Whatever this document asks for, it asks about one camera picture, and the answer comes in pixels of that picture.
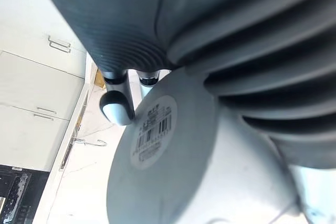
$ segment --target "cabinet handle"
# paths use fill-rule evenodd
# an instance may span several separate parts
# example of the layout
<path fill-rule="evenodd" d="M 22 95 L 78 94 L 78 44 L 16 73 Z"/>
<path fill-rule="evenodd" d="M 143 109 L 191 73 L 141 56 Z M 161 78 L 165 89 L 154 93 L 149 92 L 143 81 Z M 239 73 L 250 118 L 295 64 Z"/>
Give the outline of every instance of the cabinet handle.
<path fill-rule="evenodd" d="M 71 140 L 69 142 L 68 148 L 67 148 L 67 150 L 65 152 L 65 155 L 63 157 L 63 160 L 62 160 L 61 166 L 59 168 L 59 171 L 64 170 L 64 168 L 65 168 L 65 166 L 68 162 L 68 159 L 70 157 L 70 153 L 71 153 L 72 148 L 73 148 L 73 137 L 71 138 Z"/>
<path fill-rule="evenodd" d="M 55 115 L 57 114 L 56 111 L 53 111 L 53 110 L 47 110 L 47 109 L 43 109 L 41 107 L 36 107 L 38 110 L 44 110 L 44 111 L 48 111 L 48 112 L 51 112 L 51 113 L 54 113 Z"/>
<path fill-rule="evenodd" d="M 34 114 L 33 116 L 38 116 L 39 118 L 45 118 L 45 119 L 49 119 L 49 120 L 54 120 L 53 118 L 49 118 L 47 116 L 43 116 L 43 115 L 38 115 L 38 114 Z"/>
<path fill-rule="evenodd" d="M 57 50 L 60 50 L 60 51 L 62 51 L 62 52 L 66 52 L 66 53 L 70 53 L 70 52 L 71 52 L 71 48 L 70 48 L 70 47 L 71 47 L 71 44 L 70 44 L 70 43 L 67 43 L 67 45 L 63 45 L 63 44 L 61 44 L 61 43 L 59 43 L 59 42 L 56 42 L 56 41 L 54 41 L 54 40 L 51 40 L 51 39 L 50 39 L 50 35 L 48 36 L 48 41 L 49 41 L 49 47 L 55 48 L 55 49 L 57 49 Z"/>

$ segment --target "white floor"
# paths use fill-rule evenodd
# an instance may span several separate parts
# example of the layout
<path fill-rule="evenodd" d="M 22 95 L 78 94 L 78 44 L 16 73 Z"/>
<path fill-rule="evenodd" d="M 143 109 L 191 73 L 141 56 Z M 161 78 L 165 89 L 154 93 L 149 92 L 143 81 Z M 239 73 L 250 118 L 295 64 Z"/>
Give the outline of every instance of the white floor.
<path fill-rule="evenodd" d="M 130 82 L 134 106 L 138 106 L 141 96 L 135 71 L 130 71 Z M 108 224 L 107 183 L 113 156 L 124 127 L 108 122 L 101 114 L 99 100 L 105 92 L 106 90 L 94 87 L 77 137 L 93 143 L 100 139 L 108 145 L 74 145 L 48 224 Z"/>

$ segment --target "metal handle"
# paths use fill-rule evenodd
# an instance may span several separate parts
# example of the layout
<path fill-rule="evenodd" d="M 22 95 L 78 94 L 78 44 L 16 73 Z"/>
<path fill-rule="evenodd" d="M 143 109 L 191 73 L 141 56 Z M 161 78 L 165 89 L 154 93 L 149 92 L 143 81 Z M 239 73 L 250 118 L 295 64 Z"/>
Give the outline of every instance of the metal handle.
<path fill-rule="evenodd" d="M 49 41 L 49 47 L 52 47 L 52 48 L 55 48 L 57 50 L 60 50 L 62 52 L 66 52 L 66 53 L 70 53 L 71 52 L 71 44 L 70 43 L 67 43 L 67 45 L 63 45 L 59 42 L 56 42 L 54 40 L 51 40 L 50 39 L 50 35 L 48 36 L 48 41 Z M 57 46 L 60 46 L 60 47 L 63 47 L 65 49 L 62 49 L 62 48 L 59 48 L 59 47 L 56 47 L 56 46 L 53 46 L 53 44 L 56 44 Z"/>
<path fill-rule="evenodd" d="M 64 170 L 64 168 L 65 168 L 65 166 L 68 162 L 68 159 L 70 157 L 70 153 L 71 153 L 72 148 L 73 148 L 73 139 L 71 139 L 70 142 L 69 142 L 67 151 L 65 152 L 65 155 L 64 155 L 64 158 L 62 160 L 62 163 L 61 163 L 61 166 L 60 166 L 59 170 Z"/>
<path fill-rule="evenodd" d="M 37 116 L 37 117 L 39 117 L 39 118 L 45 118 L 45 119 L 49 119 L 49 120 L 54 120 L 53 118 L 49 118 L 49 117 L 47 117 L 47 116 L 43 116 L 43 115 L 38 115 L 38 114 L 34 114 L 33 116 Z"/>
<path fill-rule="evenodd" d="M 73 138 L 74 139 L 74 143 L 79 143 L 79 144 L 84 144 L 84 145 L 92 145 L 92 146 L 98 146 L 98 147 L 105 147 L 107 146 L 107 143 L 103 140 L 97 140 L 98 143 L 100 144 L 94 144 L 94 143 L 89 143 L 89 142 L 86 142 L 85 139 L 80 139 L 80 138 Z"/>
<path fill-rule="evenodd" d="M 41 107 L 36 107 L 38 110 L 44 110 L 44 111 L 48 111 L 48 112 L 51 112 L 51 113 L 54 113 L 55 115 L 57 114 L 56 111 L 53 111 L 53 110 L 47 110 L 47 109 L 44 109 L 44 108 L 41 108 Z"/>

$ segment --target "metal leg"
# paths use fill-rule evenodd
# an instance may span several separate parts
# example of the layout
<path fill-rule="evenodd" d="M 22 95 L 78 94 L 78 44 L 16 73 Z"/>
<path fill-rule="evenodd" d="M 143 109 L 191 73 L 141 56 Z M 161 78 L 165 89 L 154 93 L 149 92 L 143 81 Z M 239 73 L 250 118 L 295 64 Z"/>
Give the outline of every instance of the metal leg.
<path fill-rule="evenodd" d="M 160 71 L 141 72 L 137 71 L 140 80 L 141 98 L 144 98 L 155 84 L 159 81 Z"/>

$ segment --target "ribbed rubber part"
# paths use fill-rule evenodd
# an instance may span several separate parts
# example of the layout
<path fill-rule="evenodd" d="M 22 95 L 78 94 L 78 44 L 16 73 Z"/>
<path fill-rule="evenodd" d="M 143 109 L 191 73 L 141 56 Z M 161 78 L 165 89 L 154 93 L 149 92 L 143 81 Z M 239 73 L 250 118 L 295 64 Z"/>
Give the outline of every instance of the ribbed rubber part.
<path fill-rule="evenodd" d="M 52 0 L 103 72 L 173 69 L 156 39 L 159 0 Z"/>
<path fill-rule="evenodd" d="M 267 134 L 292 164 L 336 168 L 336 0 L 236 0 L 176 37 L 169 59 Z"/>

